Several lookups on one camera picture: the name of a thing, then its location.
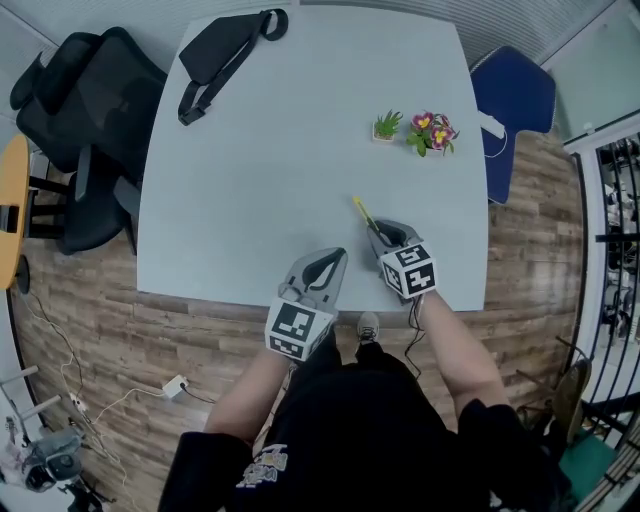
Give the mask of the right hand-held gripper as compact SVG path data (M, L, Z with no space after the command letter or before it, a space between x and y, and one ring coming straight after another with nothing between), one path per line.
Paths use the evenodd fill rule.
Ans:
M378 231L368 227L367 237L377 272L382 272L385 284L403 300L435 290L437 268L430 249L424 242L409 245L411 240L420 241L417 232L409 225L389 219L378 219L377 227ZM405 247L382 255L383 245Z

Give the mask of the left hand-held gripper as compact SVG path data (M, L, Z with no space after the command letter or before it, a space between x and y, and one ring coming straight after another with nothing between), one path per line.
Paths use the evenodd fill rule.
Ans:
M329 334L348 264L344 248L314 251L296 260L269 308L266 348L307 361Z

